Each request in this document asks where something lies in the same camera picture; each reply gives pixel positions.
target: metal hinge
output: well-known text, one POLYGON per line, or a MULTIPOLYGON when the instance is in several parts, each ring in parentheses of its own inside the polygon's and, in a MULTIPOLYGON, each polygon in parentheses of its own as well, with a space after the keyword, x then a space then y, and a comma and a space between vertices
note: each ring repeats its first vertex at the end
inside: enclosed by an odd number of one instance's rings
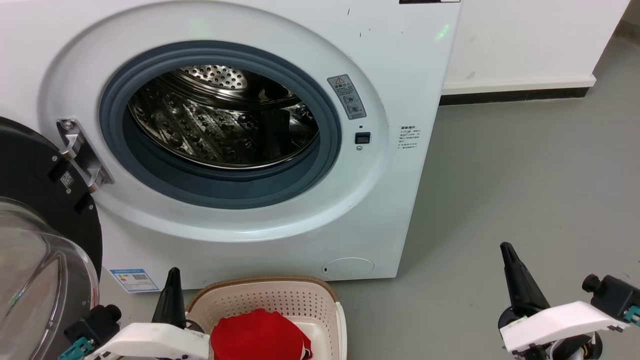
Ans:
POLYGON ((89 192, 95 192, 102 184, 113 184, 111 174, 93 151, 80 123, 76 119, 59 119, 56 125, 65 144, 60 154, 80 171, 89 192))

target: laundry basket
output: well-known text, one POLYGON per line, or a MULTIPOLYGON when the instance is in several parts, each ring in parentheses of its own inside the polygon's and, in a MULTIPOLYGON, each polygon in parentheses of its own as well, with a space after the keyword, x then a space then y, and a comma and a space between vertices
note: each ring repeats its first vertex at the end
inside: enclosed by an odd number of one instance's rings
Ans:
POLYGON ((249 277, 200 290, 187 306, 187 319, 210 334, 220 319, 256 309, 278 311, 311 340, 312 360, 346 360, 347 328, 338 296, 313 277, 249 277))

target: stainless steel drum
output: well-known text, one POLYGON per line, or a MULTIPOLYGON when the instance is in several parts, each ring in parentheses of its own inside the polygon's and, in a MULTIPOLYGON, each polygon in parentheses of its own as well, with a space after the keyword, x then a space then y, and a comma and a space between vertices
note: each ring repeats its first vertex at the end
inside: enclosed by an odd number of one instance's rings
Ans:
POLYGON ((158 146, 220 169, 275 166, 318 136, 313 114, 280 84, 223 65, 184 67, 142 86, 129 111, 158 146))

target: floor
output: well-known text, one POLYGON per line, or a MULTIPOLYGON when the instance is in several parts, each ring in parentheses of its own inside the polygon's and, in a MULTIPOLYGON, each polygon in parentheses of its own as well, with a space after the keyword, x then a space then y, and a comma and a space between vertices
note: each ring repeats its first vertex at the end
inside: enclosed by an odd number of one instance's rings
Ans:
MULTIPOLYGON (((512 359, 502 241, 552 305, 588 301, 591 273, 640 286, 640 47, 613 40, 595 76, 585 99, 440 108, 397 278, 332 283, 350 360, 512 359)), ((151 319, 156 294, 101 292, 151 319)), ((636 358, 639 331, 603 334, 604 358, 636 358)))

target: washing machine door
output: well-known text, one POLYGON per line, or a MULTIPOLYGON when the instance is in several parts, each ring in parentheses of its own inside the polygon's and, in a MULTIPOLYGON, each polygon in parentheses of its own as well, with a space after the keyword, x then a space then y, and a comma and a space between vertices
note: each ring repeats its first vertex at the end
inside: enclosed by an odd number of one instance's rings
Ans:
POLYGON ((0 117, 0 359, 55 359, 98 303, 100 222, 71 161, 0 117))

